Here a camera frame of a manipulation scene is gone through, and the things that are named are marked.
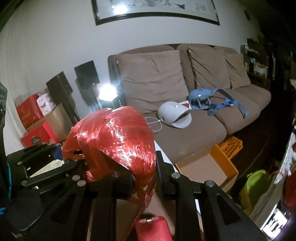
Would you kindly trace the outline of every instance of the lime green bag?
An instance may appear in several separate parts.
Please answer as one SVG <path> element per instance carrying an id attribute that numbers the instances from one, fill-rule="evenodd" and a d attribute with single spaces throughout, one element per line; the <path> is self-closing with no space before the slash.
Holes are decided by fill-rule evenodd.
<path id="1" fill-rule="evenodd" d="M 268 190 L 272 178 L 269 178 L 269 174 L 263 169 L 250 173 L 247 178 L 248 180 L 239 192 L 239 196 L 242 208 L 248 210 L 247 212 L 250 213 L 259 198 Z"/>

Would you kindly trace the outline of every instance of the framed picture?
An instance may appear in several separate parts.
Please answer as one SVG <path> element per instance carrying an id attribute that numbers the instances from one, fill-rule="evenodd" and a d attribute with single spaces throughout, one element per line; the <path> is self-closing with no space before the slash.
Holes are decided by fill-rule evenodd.
<path id="1" fill-rule="evenodd" d="M 213 0 L 91 0 L 96 25 L 149 16 L 191 18 L 220 25 Z"/>

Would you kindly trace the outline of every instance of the red block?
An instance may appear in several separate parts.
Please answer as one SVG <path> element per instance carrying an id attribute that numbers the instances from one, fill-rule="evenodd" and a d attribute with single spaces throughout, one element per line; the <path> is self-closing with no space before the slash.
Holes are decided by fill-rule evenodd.
<path id="1" fill-rule="evenodd" d="M 48 145 L 58 143 L 59 139 L 54 134 L 47 121 L 44 121 L 39 127 L 34 128 L 25 134 L 21 138 L 21 141 L 25 147 L 30 147 L 42 142 L 46 142 Z"/>
<path id="2" fill-rule="evenodd" d="M 149 221 L 141 219 L 136 222 L 136 232 L 139 241 L 173 241 L 164 217 L 152 217 Z"/>
<path id="3" fill-rule="evenodd" d="M 37 104 L 38 95 L 31 95 L 22 104 L 16 107 L 17 113 L 25 129 L 43 118 L 42 112 Z"/>

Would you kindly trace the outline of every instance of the cardboard box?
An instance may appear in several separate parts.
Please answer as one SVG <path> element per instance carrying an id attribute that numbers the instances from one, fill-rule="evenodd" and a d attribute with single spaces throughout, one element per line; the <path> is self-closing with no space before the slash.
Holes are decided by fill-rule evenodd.
<path id="1" fill-rule="evenodd" d="M 39 126 L 27 132 L 21 138 L 21 141 L 25 147 L 30 147 L 42 142 L 46 142 L 48 145 L 58 143 L 59 139 L 56 137 L 49 124 L 43 121 Z"/>
<path id="2" fill-rule="evenodd" d="M 16 107 L 20 120 L 25 128 L 30 127 L 43 118 L 42 112 L 37 104 L 38 95 L 34 94 Z"/>
<path id="3" fill-rule="evenodd" d="M 49 114 L 27 128 L 26 131 L 29 132 L 30 130 L 40 126 L 40 124 L 44 121 L 47 121 L 59 141 L 64 141 L 73 127 L 63 104 L 59 104 Z"/>
<path id="4" fill-rule="evenodd" d="M 215 145 L 208 152 L 199 152 L 175 164 L 178 171 L 190 180 L 204 183 L 213 180 L 224 192 L 233 186 L 238 171 L 226 155 Z"/>
<path id="5" fill-rule="evenodd" d="M 53 102 L 53 100 L 48 92 L 44 93 L 38 97 L 37 104 L 38 104 L 43 116 L 46 116 L 47 114 L 49 114 L 56 106 L 56 104 Z"/>

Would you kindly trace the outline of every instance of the red tape-wrapped object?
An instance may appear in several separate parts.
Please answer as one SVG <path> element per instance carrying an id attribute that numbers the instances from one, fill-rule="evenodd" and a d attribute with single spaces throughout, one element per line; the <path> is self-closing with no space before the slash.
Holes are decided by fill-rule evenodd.
<path id="1" fill-rule="evenodd" d="M 66 159 L 85 159 L 94 181 L 113 172 L 118 164 L 135 177 L 138 199 L 132 202 L 148 206 L 150 197 L 143 190 L 152 182 L 155 171 L 154 134 L 145 118 L 131 106 L 101 109 L 79 121 L 62 146 Z"/>

